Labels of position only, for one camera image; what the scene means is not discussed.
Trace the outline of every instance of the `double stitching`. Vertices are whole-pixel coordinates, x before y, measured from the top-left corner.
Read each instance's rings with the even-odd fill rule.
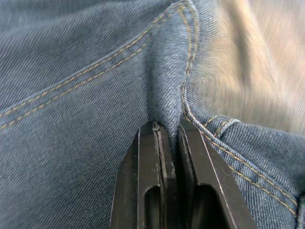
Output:
[[[192,17],[193,17],[193,20],[194,20],[194,24],[195,24],[195,48],[194,48],[194,53],[193,53],[193,58],[191,59],[191,62],[194,60],[195,58],[195,51],[196,51],[196,48],[197,48],[197,42],[198,42],[198,23],[197,22],[197,19],[196,19],[196,15],[192,9],[192,7],[189,5],[189,3],[187,2],[187,5],[191,11],[191,14],[192,14]],[[189,25],[188,25],[188,22],[186,20],[185,16],[182,18],[182,20],[184,21],[184,24],[186,26],[186,28],[189,28]],[[189,72],[190,72],[190,69],[189,68],[186,68],[186,79],[189,75]],[[183,103],[183,109],[184,109],[184,112],[186,115],[189,115],[191,118],[193,118],[193,120],[203,129],[205,129],[205,127],[195,118],[195,116],[192,114],[191,112],[191,109],[188,105],[187,102],[184,101],[184,98],[185,98],[185,93],[186,93],[186,90],[185,90],[185,85],[186,85],[186,79],[183,83],[183,92],[182,92],[182,103]],[[252,168],[250,165],[248,165],[247,163],[245,163],[243,160],[239,159],[238,157],[236,157],[235,155],[233,155],[232,153],[230,153],[229,151],[227,151],[226,149],[222,148],[221,146],[219,146],[217,143],[213,142],[212,139],[210,139],[205,133],[203,133],[203,135],[208,138],[212,144],[214,144],[215,146],[219,147],[220,149],[222,149],[223,151],[225,151],[226,153],[228,153],[230,156],[232,156],[234,159],[242,162],[244,165],[246,165],[247,167],[249,167],[252,171],[254,171],[257,175],[259,175],[260,177],[262,177],[263,179],[265,179],[269,184],[271,184],[273,187],[275,187],[276,189],[278,189],[282,194],[284,194],[286,197],[288,197],[295,205],[297,205],[296,201],[293,200],[287,193],[285,193],[280,187],[276,186],[273,182],[269,181],[264,175],[260,174],[258,171],[256,171],[254,168]],[[271,194],[268,190],[266,190],[265,188],[259,186],[258,184],[254,183],[253,181],[251,181],[249,178],[245,177],[244,175],[240,174],[237,172],[237,174],[239,174],[240,176],[242,176],[243,178],[245,178],[247,181],[251,182],[251,184],[254,184],[256,185],[258,188],[260,188],[261,190],[265,191],[266,193],[269,194],[269,196],[275,198],[276,200],[278,200],[281,204],[283,204],[290,212],[292,212],[293,216],[296,216],[296,213],[288,206],[286,205],[284,202],[282,202],[278,197],[274,196],[273,194]]]
[[[218,117],[218,115],[214,115],[213,117],[211,117],[203,126],[206,128],[208,125],[209,125],[209,123],[211,122],[211,121],[213,121],[215,118],[217,118]]]
[[[30,103],[32,103],[32,102],[34,102],[34,101],[40,99],[41,97],[44,97],[44,96],[46,96],[47,94],[49,94],[49,93],[51,93],[51,92],[54,92],[54,91],[58,90],[58,89],[61,88],[62,86],[66,85],[66,84],[68,84],[68,83],[70,83],[70,82],[72,82],[73,80],[77,79],[78,77],[80,77],[80,76],[82,76],[82,75],[84,75],[84,74],[90,72],[91,70],[95,69],[96,67],[100,66],[101,64],[103,64],[103,63],[105,63],[105,62],[111,60],[112,58],[114,58],[115,56],[117,56],[118,54],[120,54],[121,52],[123,52],[124,50],[126,50],[126,49],[128,49],[128,48],[134,46],[134,45],[135,45],[135,44],[136,44],[145,34],[148,33],[148,31],[149,31],[157,22],[159,22],[159,21],[165,16],[165,14],[166,14],[168,11],[170,11],[170,10],[172,10],[172,9],[174,9],[174,8],[177,8],[178,6],[180,6],[180,5],[184,4],[184,3],[185,3],[185,1],[184,1],[184,2],[180,2],[180,3],[178,3],[177,5],[173,6],[172,8],[168,8],[167,10],[165,10],[164,13],[163,13],[162,15],[160,15],[157,19],[155,19],[155,20],[148,26],[148,28],[147,28],[147,29],[146,29],[146,30],[145,30],[145,31],[144,31],[135,41],[133,41],[131,44],[127,45],[126,47],[122,48],[121,50],[119,50],[117,53],[115,53],[115,54],[112,55],[111,57],[109,57],[109,58],[107,58],[106,60],[103,60],[103,61],[101,61],[101,62],[95,64],[94,66],[92,66],[92,67],[89,68],[89,69],[86,69],[86,70],[84,70],[84,71],[78,73],[76,76],[74,76],[74,77],[72,77],[72,78],[66,80],[65,82],[63,82],[63,83],[57,85],[56,87],[53,87],[53,88],[51,88],[50,90],[48,90],[48,91],[46,91],[46,92],[43,92],[43,93],[37,95],[36,97],[31,98],[31,99],[25,101],[24,103],[22,103],[22,104],[20,104],[20,105],[18,105],[18,106],[15,106],[14,108],[12,108],[12,109],[10,109],[10,110],[8,110],[8,111],[6,111],[6,112],[0,114],[0,118],[2,118],[2,117],[4,117],[4,116],[7,116],[7,115],[10,115],[10,114],[12,114],[13,112],[17,111],[19,108],[22,108],[22,107],[24,107],[25,105],[30,104]]]
[[[259,186],[257,183],[253,182],[252,180],[250,180],[249,178],[245,177],[243,174],[237,172],[234,168],[232,168],[231,166],[229,166],[229,168],[234,171],[237,175],[239,175],[240,177],[242,177],[243,179],[249,181],[252,185],[257,186],[258,188],[260,188],[262,191],[266,192],[268,195],[272,196],[273,198],[275,198],[278,202],[280,202],[282,205],[284,205],[286,208],[288,208],[289,211],[291,211],[291,213],[293,214],[293,216],[296,218],[296,212],[293,211],[287,204],[285,204],[283,201],[281,201],[277,196],[273,195],[272,193],[270,193],[267,189],[265,189],[264,187]]]
[[[160,17],[158,17],[156,20],[154,20],[154,21],[152,22],[152,24],[148,27],[148,29],[147,29],[146,31],[144,31],[144,32],[142,33],[142,35],[140,35],[140,37],[139,37],[138,39],[136,39],[132,44],[126,46],[124,49],[122,49],[122,50],[119,51],[119,52],[122,52],[122,51],[125,50],[126,48],[131,47],[132,45],[134,45],[137,41],[139,41],[139,40],[140,40],[140,39],[141,39],[141,38],[142,38],[142,37],[143,37],[143,36],[153,27],[153,25],[155,25],[160,19],[162,19],[162,18],[164,17],[164,15],[165,15],[169,10],[172,10],[172,9],[174,9],[174,8],[177,8],[178,6],[180,6],[180,5],[184,4],[184,3],[185,3],[185,2],[180,2],[180,3],[178,3],[177,5],[173,6],[172,8],[166,10]],[[185,8],[185,7],[179,7],[179,9],[175,10],[174,12],[179,11],[179,10],[183,10],[184,8]],[[2,126],[0,127],[0,130],[4,130],[4,129],[7,128],[7,127],[13,126],[13,125],[16,124],[18,121],[21,121],[22,119],[28,117],[29,115],[31,115],[31,114],[37,112],[38,110],[44,108],[45,106],[49,105],[50,103],[54,102],[55,100],[57,100],[57,99],[59,99],[59,98],[65,96],[66,94],[68,94],[68,93],[70,93],[71,91],[73,91],[73,90],[79,88],[80,86],[82,86],[82,85],[84,85],[84,84],[90,82],[91,80],[94,80],[94,79],[100,77],[100,76],[103,75],[104,73],[106,73],[106,72],[110,71],[111,69],[113,69],[113,68],[119,66],[121,63],[127,61],[128,59],[130,59],[131,57],[133,57],[135,54],[137,54],[138,52],[140,52],[145,46],[146,46],[146,43],[143,44],[143,46],[142,46],[140,49],[138,49],[136,52],[134,52],[133,54],[131,54],[130,56],[128,56],[128,57],[125,58],[124,60],[118,62],[118,63],[115,64],[114,66],[112,66],[112,67],[106,69],[105,71],[103,71],[103,72],[101,72],[101,73],[99,73],[99,74],[97,74],[97,75],[95,75],[95,76],[93,76],[93,77],[91,77],[91,78],[89,78],[89,79],[87,79],[87,80],[85,80],[85,81],[83,81],[82,83],[80,83],[80,84],[74,86],[73,88],[70,88],[70,89],[68,89],[67,91],[65,91],[65,92],[63,92],[63,93],[61,93],[61,94],[55,96],[54,98],[52,98],[51,100],[47,101],[46,103],[41,104],[41,105],[39,105],[38,107],[36,107],[36,108],[34,108],[34,109],[28,111],[28,112],[25,113],[24,115],[18,117],[16,120],[11,121],[11,122],[9,122],[9,123],[6,123],[6,124],[2,125]],[[97,64],[95,65],[95,67],[97,67],[98,65],[102,64],[103,62],[97,63]],[[72,77],[71,79],[67,80],[66,82],[69,83],[69,82],[71,82],[72,80],[74,80],[75,78],[76,78],[76,76],[75,76],[75,77]],[[61,87],[61,86],[63,86],[63,85],[64,85],[64,83],[63,83],[62,85],[58,85],[57,87],[54,87],[54,88],[51,89],[51,90],[55,91],[55,90],[57,90],[59,87]],[[41,95],[38,95],[38,96],[41,97],[42,95],[46,95],[47,93],[51,92],[51,90],[49,90],[48,92],[42,93]]]
[[[186,19],[186,17],[185,17],[185,15],[183,14],[183,12],[179,9],[178,10],[178,12],[179,12],[179,14],[180,14],[180,16],[181,16],[181,18],[182,18],[182,20],[183,20],[183,22],[184,22],[184,24],[185,24],[185,26],[186,26],[186,31],[187,31],[187,40],[188,40],[188,43],[189,43],[189,45],[188,45],[188,53],[187,53],[187,63],[186,63],[186,67],[185,67],[185,71],[187,72],[187,74],[188,74],[188,72],[189,72],[189,68],[190,68],[190,61],[191,61],[191,55],[192,55],[192,36],[191,36],[191,29],[190,29],[190,26],[189,26],[189,24],[187,23],[187,19]]]
[[[221,128],[222,128],[224,125],[226,125],[228,122],[232,121],[232,120],[233,120],[232,118],[229,118],[227,121],[223,122],[223,123],[218,127],[218,129],[216,130],[214,136],[219,135]]]

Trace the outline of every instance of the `clamp jaw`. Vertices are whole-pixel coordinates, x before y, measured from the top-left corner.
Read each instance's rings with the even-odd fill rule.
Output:
[[[159,123],[138,129],[119,166],[110,229],[256,229],[231,170],[190,122],[175,164]]]

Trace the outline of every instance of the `blue denim fabric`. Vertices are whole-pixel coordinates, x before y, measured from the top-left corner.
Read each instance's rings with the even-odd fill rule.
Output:
[[[193,87],[214,1],[0,1],[0,228],[107,228],[138,127],[180,117],[230,166],[260,229],[303,228],[305,140],[213,116]]]

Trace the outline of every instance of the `denim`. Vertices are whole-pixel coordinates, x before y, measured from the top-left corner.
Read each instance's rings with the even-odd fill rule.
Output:
[[[193,81],[201,109],[304,135],[304,10],[299,0],[217,1]]]
[[[136,130],[163,123],[175,156],[180,118],[231,168],[258,228],[304,228],[304,136],[220,114],[199,87],[218,8],[0,1],[1,229],[108,228]]]

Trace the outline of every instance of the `orange thread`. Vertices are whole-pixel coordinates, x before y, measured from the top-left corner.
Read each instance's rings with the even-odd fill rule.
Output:
[[[278,197],[276,197],[275,195],[273,195],[272,193],[270,193],[267,189],[259,186],[257,183],[254,183],[252,180],[250,180],[249,178],[245,177],[243,174],[237,172],[235,169],[233,169],[231,166],[229,166],[231,170],[233,170],[235,173],[237,173],[239,176],[241,176],[242,178],[244,178],[245,180],[249,181],[251,184],[257,186],[258,188],[260,188],[262,191],[266,192],[268,195],[270,195],[271,197],[273,197],[274,199],[276,199],[278,202],[280,202],[282,205],[284,205],[286,208],[288,208],[289,211],[291,211],[291,213],[293,214],[293,216],[296,218],[296,213],[288,206],[286,205],[284,202],[282,202]]]
[[[188,39],[188,54],[187,54],[187,62],[186,62],[186,67],[185,67],[186,77],[185,77],[185,81],[184,81],[183,86],[182,86],[182,106],[183,106],[183,111],[184,111],[185,117],[188,119],[187,114],[185,112],[184,96],[183,95],[184,95],[184,91],[185,91],[186,78],[188,77],[188,74],[189,74],[190,58],[191,58],[191,55],[192,55],[192,37],[191,37],[191,30],[190,30],[190,27],[188,25],[188,22],[187,22],[187,19],[186,19],[185,15],[181,11],[179,11],[179,14],[180,14],[180,16],[181,16],[181,18],[182,18],[182,20],[185,24],[186,31],[187,31],[187,39]]]
[[[9,111],[0,114],[0,118],[2,118],[2,117],[4,117],[4,116],[6,116],[6,115],[9,115],[9,114],[11,114],[11,113],[17,111],[19,108],[24,107],[25,105],[30,104],[30,103],[36,101],[37,99],[39,99],[39,98],[41,98],[41,97],[44,97],[44,96],[47,95],[48,93],[51,93],[51,92],[53,92],[53,91],[56,91],[57,89],[61,88],[62,86],[66,85],[66,84],[68,84],[68,83],[70,83],[70,82],[72,82],[72,81],[75,80],[76,78],[78,78],[78,77],[80,77],[80,76],[86,74],[87,72],[89,72],[89,71],[95,69],[95,68],[98,67],[99,65],[101,65],[101,64],[103,64],[103,63],[105,63],[105,62],[111,60],[112,58],[114,58],[115,56],[117,56],[118,54],[120,54],[121,52],[123,52],[124,50],[126,50],[126,49],[128,49],[128,48],[134,46],[134,45],[135,45],[135,44],[136,44],[145,34],[148,33],[148,31],[153,27],[154,24],[156,24],[160,19],[162,19],[162,18],[164,17],[164,15],[165,15],[169,10],[174,9],[174,8],[177,8],[178,6],[180,6],[180,5],[184,4],[184,3],[185,3],[185,2],[180,2],[180,3],[178,3],[177,5],[173,6],[172,8],[169,8],[169,9],[167,9],[166,11],[164,11],[164,13],[163,13],[161,16],[159,16],[157,19],[155,19],[155,20],[149,25],[149,27],[148,27],[148,28],[147,28],[147,29],[146,29],[146,30],[145,30],[145,31],[144,31],[135,41],[133,41],[131,44],[127,45],[126,47],[122,48],[121,50],[119,50],[117,53],[115,53],[115,54],[112,55],[111,57],[107,58],[106,60],[104,60],[104,61],[102,61],[102,62],[99,62],[99,63],[95,64],[94,66],[92,66],[92,67],[89,68],[89,69],[86,69],[86,70],[84,70],[84,71],[78,73],[76,76],[74,76],[74,77],[68,79],[67,81],[65,81],[65,82],[63,82],[63,83],[57,85],[56,87],[53,87],[53,88],[51,88],[50,90],[48,90],[48,91],[46,91],[46,92],[43,92],[43,93],[39,94],[38,96],[36,96],[36,97],[34,97],[34,98],[31,98],[30,100],[28,100],[28,101],[26,101],[26,102],[24,102],[24,103],[22,103],[22,104],[20,104],[20,105],[18,105],[18,106],[16,106],[16,107],[10,109]],[[181,9],[184,9],[184,8],[185,8],[185,7],[180,7],[179,9],[175,10],[174,12],[176,12],[176,11],[178,11],[178,10],[181,10]]]
[[[193,10],[193,8],[189,5],[189,3],[187,2],[187,5],[191,11],[191,14],[192,14],[192,17],[193,17],[193,20],[194,20],[194,23],[195,23],[195,46],[194,46],[194,54],[193,54],[193,58],[192,58],[192,61],[195,59],[195,51],[197,49],[197,43],[198,43],[198,23],[197,23],[197,18],[196,18],[196,15],[195,15],[195,12]],[[185,105],[184,105],[184,97],[186,96],[185,93],[186,93],[186,90],[185,90],[185,85],[186,85],[186,79],[183,83],[183,93],[182,93],[182,102],[183,102],[183,108],[184,108],[184,112],[187,114],[186,112],[186,109],[185,109],[185,105],[187,107],[187,110],[188,110],[188,115],[191,116],[193,118],[193,120],[196,121],[196,123],[203,129],[205,129],[205,127],[196,119],[196,117],[192,114],[192,111],[188,105],[187,102],[185,102]],[[285,195],[286,197],[288,197],[296,206],[297,206],[297,202],[295,200],[293,200],[287,193],[285,193],[280,187],[276,186],[273,182],[269,181],[264,175],[260,174],[258,171],[256,171],[254,168],[252,168],[250,165],[248,165],[247,163],[245,163],[243,160],[239,159],[238,157],[236,157],[235,155],[233,155],[232,153],[230,153],[229,151],[227,151],[226,149],[222,148],[220,145],[218,145],[217,143],[213,142],[212,139],[210,139],[207,135],[205,135],[204,132],[202,132],[203,135],[209,139],[211,141],[212,144],[214,144],[215,146],[219,147],[220,149],[222,149],[223,151],[225,151],[226,153],[228,153],[230,156],[232,156],[234,159],[240,161],[241,163],[243,163],[244,165],[246,165],[247,167],[249,167],[252,171],[254,171],[257,175],[259,175],[260,177],[262,177],[263,179],[265,179],[269,184],[271,184],[273,187],[275,187],[276,189],[278,189],[283,195]]]
[[[215,118],[217,118],[218,115],[214,115],[212,118],[210,118],[203,126],[206,128],[208,126],[208,124]]]
[[[232,121],[233,119],[228,119],[227,121],[223,122],[220,127],[218,127],[218,129],[216,130],[216,133],[214,134],[214,136],[218,135],[219,134],[219,131],[221,130],[221,128],[226,125],[228,122]]]
[[[85,83],[90,82],[91,80],[94,80],[94,79],[100,77],[101,75],[103,75],[104,73],[108,72],[109,70],[111,70],[111,69],[113,69],[113,68],[119,66],[121,63],[127,61],[128,59],[130,59],[131,57],[133,57],[135,54],[137,54],[138,52],[140,52],[140,51],[144,48],[145,45],[146,45],[146,44],[144,44],[140,49],[138,49],[138,50],[137,50],[136,52],[134,52],[132,55],[130,55],[130,56],[128,56],[127,58],[125,58],[124,60],[118,62],[116,65],[114,65],[114,66],[112,66],[112,67],[106,69],[105,71],[103,71],[103,72],[101,72],[101,73],[99,73],[99,74],[97,74],[97,75],[95,75],[95,76],[93,76],[93,77],[91,77],[91,78],[89,78],[89,79],[87,79],[87,80],[81,82],[80,84],[74,86],[73,88],[70,88],[70,89],[68,89],[67,91],[65,91],[65,92],[63,92],[63,93],[61,93],[61,94],[55,96],[54,98],[52,98],[51,100],[47,101],[46,103],[44,103],[44,104],[42,104],[42,105],[40,105],[40,106],[38,106],[38,107],[36,107],[36,108],[30,110],[29,112],[25,113],[24,115],[18,117],[16,120],[14,120],[14,121],[12,121],[12,122],[9,122],[9,123],[7,123],[7,124],[2,125],[2,126],[1,126],[1,130],[4,130],[5,128],[7,128],[7,127],[9,127],[9,126],[14,125],[17,121],[20,121],[20,120],[22,120],[23,118],[28,117],[28,116],[31,115],[32,113],[35,113],[36,111],[38,111],[38,110],[44,108],[46,105],[48,105],[48,104],[54,102],[55,100],[59,99],[60,97],[63,97],[64,95],[66,95],[66,94],[70,93],[71,91],[73,91],[73,90],[79,88],[80,86],[84,85]]]

